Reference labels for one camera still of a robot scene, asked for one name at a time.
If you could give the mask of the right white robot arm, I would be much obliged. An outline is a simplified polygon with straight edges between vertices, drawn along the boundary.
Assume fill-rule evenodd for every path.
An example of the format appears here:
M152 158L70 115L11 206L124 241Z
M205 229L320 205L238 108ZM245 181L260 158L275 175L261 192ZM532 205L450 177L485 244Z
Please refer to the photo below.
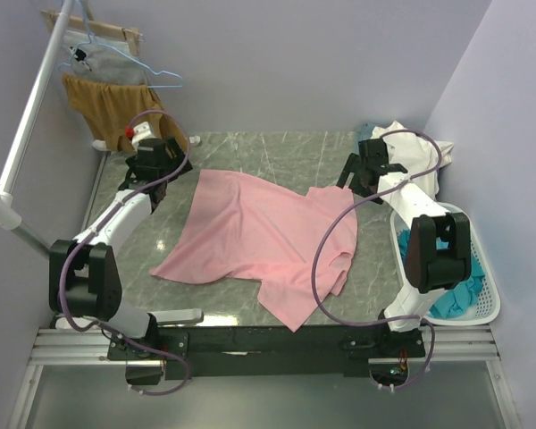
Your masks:
M406 256L398 258L402 287L383 310L388 326L374 334L377 351L393 357L406 345L404 332L418 328L435 301L471 275L470 220L435 202L402 164L392 164L383 139L358 143L358 153L348 157L337 186L389 204L409 232Z

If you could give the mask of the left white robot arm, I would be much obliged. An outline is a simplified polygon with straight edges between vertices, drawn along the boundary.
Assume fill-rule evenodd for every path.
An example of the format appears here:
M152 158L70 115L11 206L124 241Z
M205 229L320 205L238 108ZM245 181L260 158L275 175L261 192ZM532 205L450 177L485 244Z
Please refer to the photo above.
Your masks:
M128 170L112 203L72 240L49 250L49 305L76 332L99 327L129 343L142 359L154 357L161 338L156 317L122 295L116 255L164 200L168 184L191 167L175 139L144 138L126 160Z

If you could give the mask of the pink t shirt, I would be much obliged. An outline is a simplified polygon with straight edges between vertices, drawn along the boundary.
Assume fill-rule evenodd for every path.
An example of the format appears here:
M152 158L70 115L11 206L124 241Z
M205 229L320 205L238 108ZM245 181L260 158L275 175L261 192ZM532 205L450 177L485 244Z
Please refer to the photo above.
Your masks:
M224 277L259 281L258 302L295 332L316 301L339 295L347 280L356 214L318 246L353 202L348 189L336 186L300 195L242 172L203 170L177 245L150 273L194 285Z

